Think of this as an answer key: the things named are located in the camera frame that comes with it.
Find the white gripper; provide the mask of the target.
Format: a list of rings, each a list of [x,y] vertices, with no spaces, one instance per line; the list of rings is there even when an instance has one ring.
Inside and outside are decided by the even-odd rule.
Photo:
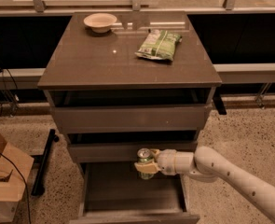
[[[159,169],[164,175],[176,175],[175,172],[175,155],[176,151],[174,149],[165,149],[160,151],[159,149],[151,149],[151,155],[154,159],[157,159],[155,162],[136,162],[134,166],[136,170],[140,173],[145,174],[156,174]]]

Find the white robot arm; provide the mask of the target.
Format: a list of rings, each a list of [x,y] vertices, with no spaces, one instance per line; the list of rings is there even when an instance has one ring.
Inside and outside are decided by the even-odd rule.
[[[231,163],[210,147],[198,147],[195,152],[141,148],[137,157],[134,166],[143,179],[158,172],[187,175],[201,182],[221,178],[275,223],[275,187]]]

